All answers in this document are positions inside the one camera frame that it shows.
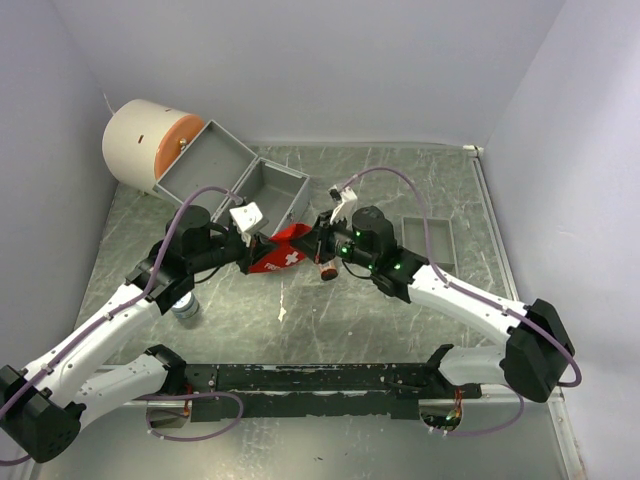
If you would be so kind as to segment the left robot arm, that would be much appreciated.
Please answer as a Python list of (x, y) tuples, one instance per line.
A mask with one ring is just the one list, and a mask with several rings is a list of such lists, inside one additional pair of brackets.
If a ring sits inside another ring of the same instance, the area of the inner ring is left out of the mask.
[(131, 363), (97, 369), (142, 327), (159, 320), (195, 287), (196, 274), (251, 263), (259, 207), (230, 211), (227, 226), (198, 205), (182, 206), (157, 242), (89, 320), (20, 370), (1, 369), (1, 428), (37, 463), (60, 455), (97, 418), (139, 397), (173, 399), (187, 385), (186, 363), (171, 349), (147, 348)]

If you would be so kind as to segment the brown medicine bottle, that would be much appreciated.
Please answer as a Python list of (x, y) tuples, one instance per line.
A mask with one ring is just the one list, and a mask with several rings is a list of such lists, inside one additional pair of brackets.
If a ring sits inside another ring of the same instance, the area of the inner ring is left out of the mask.
[(334, 260), (329, 260), (318, 265), (322, 281), (331, 281), (338, 277), (339, 272)]

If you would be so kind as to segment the grey divided tray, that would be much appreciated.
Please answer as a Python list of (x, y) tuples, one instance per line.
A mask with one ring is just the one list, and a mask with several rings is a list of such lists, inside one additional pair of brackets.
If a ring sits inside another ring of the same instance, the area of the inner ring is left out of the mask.
[(431, 248), (431, 259), (447, 274), (456, 276), (458, 262), (456, 257), (454, 237), (449, 219), (427, 219), (424, 228), (422, 218), (404, 216), (401, 221), (402, 245), (421, 256), (426, 256), (426, 236)]

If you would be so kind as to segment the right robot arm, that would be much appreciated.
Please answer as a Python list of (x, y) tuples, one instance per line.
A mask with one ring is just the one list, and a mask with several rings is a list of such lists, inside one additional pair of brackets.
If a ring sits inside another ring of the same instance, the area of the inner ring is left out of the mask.
[(477, 350), (446, 348), (424, 374), (431, 395), (443, 398), (464, 384), (503, 384), (544, 403), (561, 386), (566, 369), (575, 364), (575, 349), (552, 304), (501, 298), (442, 272), (401, 246), (376, 207), (358, 209), (350, 221), (332, 223), (330, 217), (329, 212), (319, 216), (292, 246), (317, 264), (339, 258), (363, 267), (384, 295), (449, 315), (491, 341)]

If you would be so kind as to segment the red first aid pouch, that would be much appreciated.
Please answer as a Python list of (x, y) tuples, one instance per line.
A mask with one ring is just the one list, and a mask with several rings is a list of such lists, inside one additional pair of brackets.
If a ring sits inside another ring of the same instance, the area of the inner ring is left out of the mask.
[(294, 223), (279, 231), (268, 239), (265, 244), (266, 252), (254, 250), (248, 272), (250, 274), (271, 273), (293, 267), (306, 259), (303, 251), (293, 245), (294, 240), (300, 240), (311, 232), (312, 227), (304, 223)]

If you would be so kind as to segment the grey metal case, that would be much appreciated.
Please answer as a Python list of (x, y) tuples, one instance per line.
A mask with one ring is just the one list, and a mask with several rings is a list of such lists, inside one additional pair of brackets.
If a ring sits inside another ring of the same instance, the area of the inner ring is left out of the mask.
[(211, 120), (185, 147), (153, 187), (181, 205), (204, 186), (227, 189), (259, 207), (271, 237), (301, 220), (310, 202), (310, 178), (267, 160)]

